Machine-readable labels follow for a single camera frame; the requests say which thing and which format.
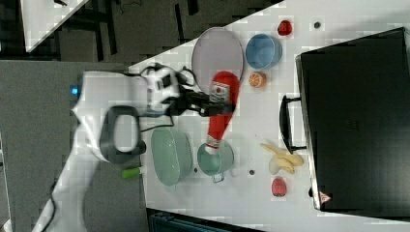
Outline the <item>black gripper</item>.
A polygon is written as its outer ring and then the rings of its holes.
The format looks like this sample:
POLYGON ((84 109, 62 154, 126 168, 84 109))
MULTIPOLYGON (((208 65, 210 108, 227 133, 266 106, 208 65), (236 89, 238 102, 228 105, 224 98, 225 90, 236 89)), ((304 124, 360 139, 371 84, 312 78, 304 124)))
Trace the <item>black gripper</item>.
POLYGON ((212 99, 203 92, 194 92, 192 89, 179 87, 179 96, 170 100, 169 107, 165 110, 166 116, 179 116, 187 110, 199 112, 201 117, 213 117, 230 114, 235 111, 235 106, 208 107, 201 109, 202 104, 224 104, 223 100, 212 99))

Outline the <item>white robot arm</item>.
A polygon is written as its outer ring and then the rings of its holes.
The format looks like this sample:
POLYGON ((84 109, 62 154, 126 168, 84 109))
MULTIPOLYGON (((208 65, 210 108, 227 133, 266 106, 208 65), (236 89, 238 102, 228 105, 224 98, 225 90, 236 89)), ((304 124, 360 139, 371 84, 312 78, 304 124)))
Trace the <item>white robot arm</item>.
POLYGON ((115 129, 120 117, 130 116, 138 122, 141 118, 172 118, 186 110, 210 117, 235 108, 231 101, 194 91, 194 86, 193 78, 169 67, 134 74, 85 72, 72 109, 79 121, 73 146, 32 232, 87 232, 83 203, 99 163, 122 164, 146 151, 141 128, 130 150, 117 148, 115 129))

